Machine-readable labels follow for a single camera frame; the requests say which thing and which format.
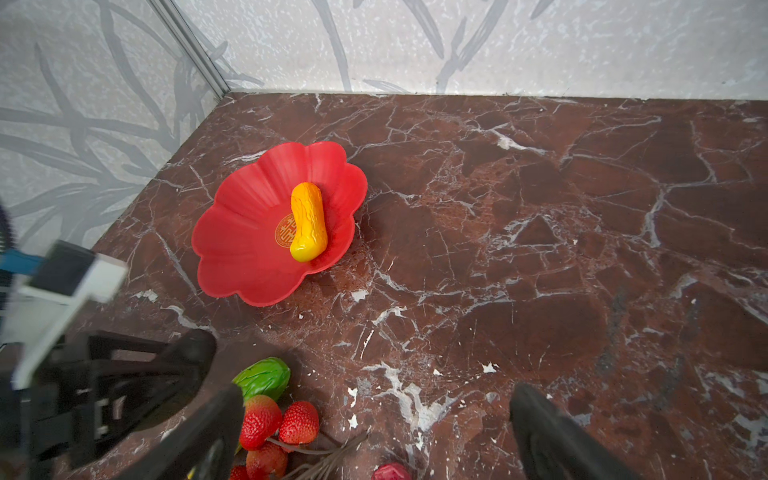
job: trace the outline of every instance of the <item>strawberry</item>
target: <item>strawberry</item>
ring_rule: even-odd
[[[280,441],[289,445],[311,443],[320,431],[317,410],[309,402],[295,402],[288,407],[280,426]]]
[[[267,442],[261,448],[248,452],[245,462],[250,480],[261,480],[262,476],[268,478],[272,472],[281,478],[286,474],[288,454],[274,443]]]
[[[230,480],[249,480],[248,471],[242,465],[232,467],[232,472],[230,472]]]
[[[274,400],[266,395],[254,396],[245,404],[240,444],[248,451],[258,449],[277,431],[282,420],[283,414]]]
[[[411,475],[399,463],[388,463],[378,467],[371,480],[411,480]]]

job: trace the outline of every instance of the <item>white wall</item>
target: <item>white wall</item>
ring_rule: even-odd
[[[91,247],[215,104],[143,0],[0,0],[0,202],[21,248]]]
[[[233,88],[768,99],[765,0],[177,0]]]

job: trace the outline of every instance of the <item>red-brown marble tabletop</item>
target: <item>red-brown marble tabletop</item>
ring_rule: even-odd
[[[242,368],[338,441],[336,478],[524,478],[508,423],[539,388],[645,478],[768,478],[768,104],[229,94],[95,247],[130,265],[77,330],[219,339],[166,425],[69,474],[107,478]],[[349,252],[268,308],[214,299],[190,246],[224,178],[340,143],[369,192]]]

